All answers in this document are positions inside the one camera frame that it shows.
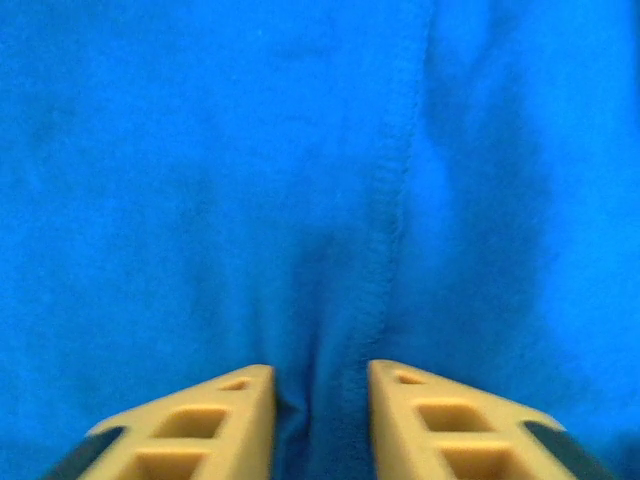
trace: blue fleece blanket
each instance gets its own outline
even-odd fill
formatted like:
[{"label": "blue fleece blanket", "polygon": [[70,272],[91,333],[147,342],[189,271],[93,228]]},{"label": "blue fleece blanket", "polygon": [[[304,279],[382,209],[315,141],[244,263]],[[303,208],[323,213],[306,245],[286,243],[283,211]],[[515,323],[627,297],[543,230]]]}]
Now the blue fleece blanket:
[{"label": "blue fleece blanket", "polygon": [[274,478],[370,480],[372,358],[640,478],[639,8],[0,2],[3,478],[267,363]]}]

